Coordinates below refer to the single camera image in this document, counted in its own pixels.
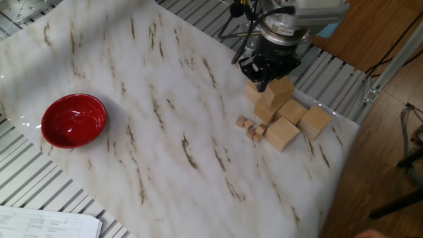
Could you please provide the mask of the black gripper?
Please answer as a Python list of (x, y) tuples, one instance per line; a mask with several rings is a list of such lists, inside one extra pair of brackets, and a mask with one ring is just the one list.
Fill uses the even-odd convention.
[(251, 57), (239, 60), (241, 72), (262, 93), (271, 82), (287, 76), (301, 64), (295, 54), (297, 48), (298, 45), (284, 46), (259, 36)]

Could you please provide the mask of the bare person hand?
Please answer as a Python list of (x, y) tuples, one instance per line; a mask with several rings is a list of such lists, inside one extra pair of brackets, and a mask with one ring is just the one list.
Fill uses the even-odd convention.
[(374, 229), (369, 229), (357, 234), (354, 238), (389, 238), (389, 236), (386, 236)]

